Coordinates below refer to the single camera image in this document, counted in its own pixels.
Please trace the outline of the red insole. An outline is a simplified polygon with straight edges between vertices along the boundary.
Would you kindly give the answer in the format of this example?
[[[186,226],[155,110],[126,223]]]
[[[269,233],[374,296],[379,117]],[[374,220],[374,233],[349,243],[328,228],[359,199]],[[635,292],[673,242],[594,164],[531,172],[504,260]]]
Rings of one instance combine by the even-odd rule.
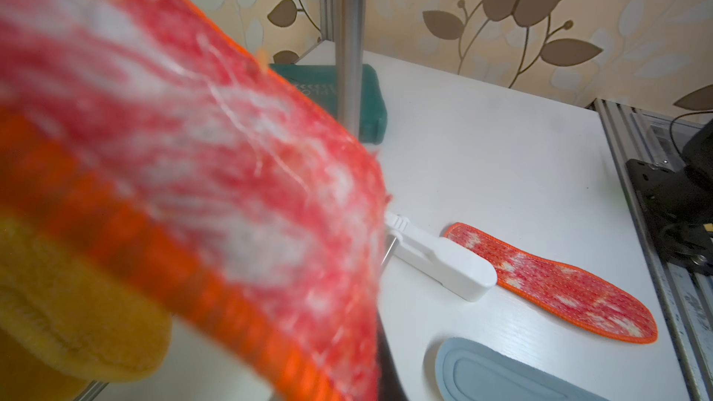
[[[648,345],[658,338],[650,310],[616,285],[579,267],[520,250],[464,223],[445,237],[493,265],[498,285],[587,332]]]
[[[189,0],[1,0],[1,206],[286,400],[374,400],[381,167]]]

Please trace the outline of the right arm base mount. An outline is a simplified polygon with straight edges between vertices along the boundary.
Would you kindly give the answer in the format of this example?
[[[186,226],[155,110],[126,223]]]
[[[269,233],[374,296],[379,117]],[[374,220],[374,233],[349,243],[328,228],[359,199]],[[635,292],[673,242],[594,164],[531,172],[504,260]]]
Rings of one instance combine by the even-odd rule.
[[[634,194],[657,255],[690,271],[712,274],[712,124],[683,148],[683,168],[673,172],[640,160],[626,163]]]

